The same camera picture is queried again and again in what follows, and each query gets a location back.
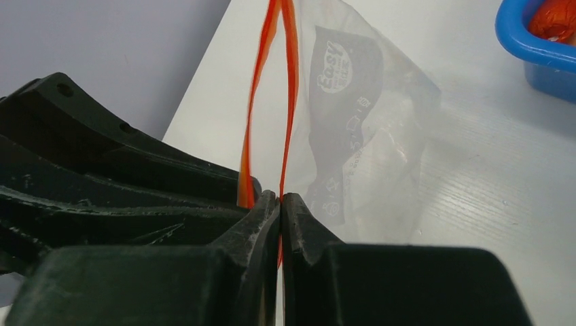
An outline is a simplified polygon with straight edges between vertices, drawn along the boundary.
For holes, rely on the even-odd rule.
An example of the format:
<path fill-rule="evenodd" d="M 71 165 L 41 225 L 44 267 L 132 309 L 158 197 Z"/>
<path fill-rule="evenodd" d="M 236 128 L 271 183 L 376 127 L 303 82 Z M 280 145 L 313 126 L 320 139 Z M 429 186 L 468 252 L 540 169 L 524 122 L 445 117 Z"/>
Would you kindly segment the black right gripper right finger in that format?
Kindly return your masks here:
<path fill-rule="evenodd" d="M 286 325 L 530 325 L 505 266 L 469 247 L 348 244 L 281 202 Z"/>

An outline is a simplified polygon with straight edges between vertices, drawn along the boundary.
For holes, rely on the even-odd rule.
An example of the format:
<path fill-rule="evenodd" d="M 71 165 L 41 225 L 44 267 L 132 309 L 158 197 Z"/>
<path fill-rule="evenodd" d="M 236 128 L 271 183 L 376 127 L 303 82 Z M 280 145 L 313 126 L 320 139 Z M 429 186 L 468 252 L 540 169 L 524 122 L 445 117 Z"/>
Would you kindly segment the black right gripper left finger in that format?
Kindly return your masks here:
<path fill-rule="evenodd" d="M 6 325 L 273 325 L 280 204 L 265 191 L 204 246 L 74 246 L 45 257 Z"/>

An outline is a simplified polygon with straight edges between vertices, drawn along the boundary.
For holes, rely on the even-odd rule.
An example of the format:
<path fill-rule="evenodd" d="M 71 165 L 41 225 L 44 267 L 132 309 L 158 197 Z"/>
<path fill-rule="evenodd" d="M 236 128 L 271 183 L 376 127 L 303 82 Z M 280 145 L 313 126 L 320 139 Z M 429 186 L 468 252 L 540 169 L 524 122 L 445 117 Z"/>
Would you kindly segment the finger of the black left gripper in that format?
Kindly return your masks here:
<path fill-rule="evenodd" d="M 238 172 L 130 126 L 64 73 L 1 98 L 1 272 L 75 245 L 213 246 Z"/>

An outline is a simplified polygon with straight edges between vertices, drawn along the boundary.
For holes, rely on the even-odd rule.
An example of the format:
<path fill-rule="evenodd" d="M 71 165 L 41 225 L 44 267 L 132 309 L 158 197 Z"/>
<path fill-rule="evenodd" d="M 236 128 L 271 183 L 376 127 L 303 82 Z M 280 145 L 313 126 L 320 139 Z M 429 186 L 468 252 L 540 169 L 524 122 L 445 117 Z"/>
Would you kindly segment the clear zip top bag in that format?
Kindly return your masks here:
<path fill-rule="evenodd" d="M 405 244 L 439 88 L 343 1 L 269 1 L 247 100 L 237 202 L 299 194 L 346 242 Z"/>

